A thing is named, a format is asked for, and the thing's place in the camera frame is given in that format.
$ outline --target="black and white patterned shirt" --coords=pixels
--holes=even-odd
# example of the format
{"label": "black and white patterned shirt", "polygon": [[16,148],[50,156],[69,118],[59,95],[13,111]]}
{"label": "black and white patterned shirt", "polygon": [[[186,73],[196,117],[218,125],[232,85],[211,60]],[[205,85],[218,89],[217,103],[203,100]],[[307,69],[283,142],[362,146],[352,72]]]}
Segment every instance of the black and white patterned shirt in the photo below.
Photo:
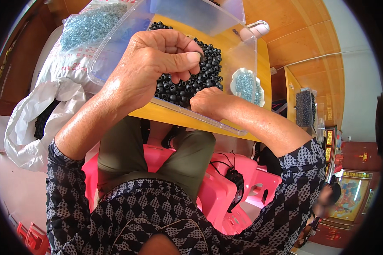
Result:
{"label": "black and white patterned shirt", "polygon": [[306,225],[325,180],[325,155],[315,140],[280,158],[275,199],[238,235],[224,235],[176,184],[147,178],[112,189],[90,213],[84,160],[49,146],[47,236],[52,254],[136,254],[155,233],[181,254],[287,254]]}

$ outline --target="another person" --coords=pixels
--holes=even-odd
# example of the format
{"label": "another person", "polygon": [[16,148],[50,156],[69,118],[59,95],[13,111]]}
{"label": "another person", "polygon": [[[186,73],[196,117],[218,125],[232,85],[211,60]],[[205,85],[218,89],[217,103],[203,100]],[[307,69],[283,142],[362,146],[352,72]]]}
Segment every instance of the another person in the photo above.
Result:
{"label": "another person", "polygon": [[[282,184],[273,202],[238,235],[212,226],[194,201],[215,139],[182,133],[177,151],[155,174],[147,172],[138,120],[156,80],[174,83],[199,72],[201,48],[178,31],[136,33],[102,90],[58,132],[49,146],[47,235],[52,254],[286,254],[306,225],[325,180],[325,154],[300,127],[215,87],[199,91],[193,111],[229,120],[263,141],[279,158]],[[90,213],[85,197],[86,153],[101,141],[102,200]]]}

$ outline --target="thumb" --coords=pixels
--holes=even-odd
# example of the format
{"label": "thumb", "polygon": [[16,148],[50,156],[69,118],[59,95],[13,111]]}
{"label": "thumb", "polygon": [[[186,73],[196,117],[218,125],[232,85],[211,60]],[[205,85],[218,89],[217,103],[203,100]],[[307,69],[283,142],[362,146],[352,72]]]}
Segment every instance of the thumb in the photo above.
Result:
{"label": "thumb", "polygon": [[163,53],[161,58],[164,73],[179,73],[192,69],[200,63],[203,55],[199,52],[184,52],[179,54]]}

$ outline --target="olive green pants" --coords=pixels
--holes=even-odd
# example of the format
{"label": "olive green pants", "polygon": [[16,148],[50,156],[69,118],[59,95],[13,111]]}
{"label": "olive green pants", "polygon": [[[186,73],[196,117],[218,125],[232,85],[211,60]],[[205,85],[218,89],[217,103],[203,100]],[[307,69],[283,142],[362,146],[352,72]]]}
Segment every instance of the olive green pants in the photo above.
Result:
{"label": "olive green pants", "polygon": [[204,174],[213,156],[216,139],[209,132],[183,132],[173,139],[176,150],[156,173],[147,171],[140,119],[126,116],[101,139],[98,156],[98,196],[140,178],[158,178],[179,185],[196,201]]}

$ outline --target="checkered sleeve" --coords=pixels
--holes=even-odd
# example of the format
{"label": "checkered sleeve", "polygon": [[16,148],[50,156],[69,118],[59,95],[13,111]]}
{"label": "checkered sleeve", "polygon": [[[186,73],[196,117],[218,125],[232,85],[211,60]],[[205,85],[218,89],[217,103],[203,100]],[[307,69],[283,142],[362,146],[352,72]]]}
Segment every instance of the checkered sleeve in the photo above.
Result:
{"label": "checkered sleeve", "polygon": [[260,247],[259,254],[287,254],[306,225],[309,210],[325,180],[325,154],[316,139],[279,158],[282,183],[240,237]]}
{"label": "checkered sleeve", "polygon": [[52,254],[65,250],[79,230],[89,224],[90,212],[85,197],[84,160],[72,160],[49,146],[47,189],[47,236]]}

